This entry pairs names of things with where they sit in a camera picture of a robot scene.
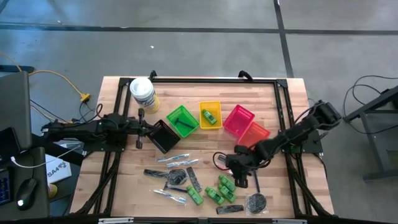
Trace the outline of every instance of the keyboard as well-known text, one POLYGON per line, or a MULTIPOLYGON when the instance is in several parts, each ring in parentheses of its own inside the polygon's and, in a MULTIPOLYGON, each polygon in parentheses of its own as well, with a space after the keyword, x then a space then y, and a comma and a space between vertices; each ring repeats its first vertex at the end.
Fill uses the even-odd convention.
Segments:
POLYGON ((0 169, 0 205, 11 201, 10 170, 3 168, 0 169))

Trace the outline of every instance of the wooden table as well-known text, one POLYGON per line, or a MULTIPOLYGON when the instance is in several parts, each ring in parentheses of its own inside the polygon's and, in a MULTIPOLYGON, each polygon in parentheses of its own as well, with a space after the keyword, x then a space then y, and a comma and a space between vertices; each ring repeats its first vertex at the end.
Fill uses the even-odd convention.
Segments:
MULTIPOLYGON (((98 103, 103 104, 102 114, 112 113, 118 82, 120 77, 104 77, 99 93, 98 103)), ((287 79, 293 107, 297 117, 308 108, 307 94, 304 81, 301 78, 287 79)), ((166 116, 180 105, 184 105, 199 120, 199 101, 221 101, 223 120, 237 105, 242 105, 252 111, 256 117, 254 121, 263 125, 271 132, 273 138, 279 129, 279 119, 276 110, 275 93, 269 84, 202 84, 202 83, 155 83, 155 89, 160 100, 160 108, 154 114, 145 114, 147 122, 154 124, 159 119, 166 123, 166 116)), ((287 114, 285 100, 281 95, 284 114, 287 114)), ((138 105, 134 99, 130 102, 129 116, 137 116, 138 105)), ((114 217, 247 217, 245 212, 217 215, 218 206, 204 190, 204 203, 196 206, 187 196, 187 205, 183 206, 151 190, 163 189, 165 181, 155 177, 143 175, 144 169, 164 170, 165 164, 156 163, 157 157, 164 155, 147 138, 143 149, 135 148, 135 136, 129 136, 126 150, 122 154, 119 166, 118 180, 113 201, 112 216, 114 217)), ((202 130, 198 128, 193 134, 181 141, 166 154, 167 157, 177 154, 190 153, 190 158, 200 158, 201 163, 193 169, 202 187, 218 185, 218 176, 224 174, 216 169, 212 163, 212 155, 216 151, 233 153, 236 139, 226 133, 223 128, 218 130, 202 130)), ((103 152, 94 152, 81 165, 80 176, 73 198, 71 212, 78 210, 94 192, 100 179, 103 152)), ((304 154, 303 164, 307 184, 314 196, 330 213, 333 207, 330 200, 328 184, 321 162, 314 155, 304 154)), ((290 196, 287 169, 283 154, 273 158, 270 166, 258 170, 261 193, 266 196, 268 213, 251 216, 251 218, 288 218, 294 217, 292 199, 290 196)), ((248 177, 249 188, 235 191, 238 199, 234 204, 245 204, 247 195, 256 193, 253 177, 248 177)), ((191 184, 188 180, 182 187, 191 184)), ((300 208, 304 211, 301 190, 298 190, 300 208)), ((106 205, 108 187, 104 191, 102 209, 106 205)))

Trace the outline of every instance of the yellow basket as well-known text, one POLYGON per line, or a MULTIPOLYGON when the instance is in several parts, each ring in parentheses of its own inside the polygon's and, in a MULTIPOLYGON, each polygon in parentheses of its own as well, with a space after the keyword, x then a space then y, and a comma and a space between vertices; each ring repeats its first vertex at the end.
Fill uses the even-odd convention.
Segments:
POLYGON ((223 119, 221 118, 221 103, 219 101, 204 101, 204 102, 199 102, 199 113, 200 113, 200 128, 204 130, 209 130, 209 129, 219 129, 223 127, 223 119), (210 122, 207 121, 203 113, 201 112, 202 110, 207 110, 213 115, 213 117, 217 120, 217 122, 213 125, 210 124, 210 122))

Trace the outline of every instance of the white container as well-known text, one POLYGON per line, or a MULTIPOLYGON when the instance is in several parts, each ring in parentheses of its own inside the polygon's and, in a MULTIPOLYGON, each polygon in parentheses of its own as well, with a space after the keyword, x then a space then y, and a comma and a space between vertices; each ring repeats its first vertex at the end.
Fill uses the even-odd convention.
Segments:
POLYGON ((159 99, 155 88, 148 78, 136 78, 130 84, 130 91, 138 105, 147 113, 155 113, 159 109, 159 99))

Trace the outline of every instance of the pink basket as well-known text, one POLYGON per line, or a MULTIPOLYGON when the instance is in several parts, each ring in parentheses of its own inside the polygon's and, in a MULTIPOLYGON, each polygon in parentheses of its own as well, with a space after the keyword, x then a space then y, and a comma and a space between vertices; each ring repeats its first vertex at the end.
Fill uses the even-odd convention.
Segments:
POLYGON ((238 145, 250 147, 260 140, 268 138, 269 131, 264 129, 260 124, 252 122, 248 129, 239 138, 238 145))
POLYGON ((224 122, 224 128, 236 137, 241 137, 254 119, 254 113, 236 105, 224 122))

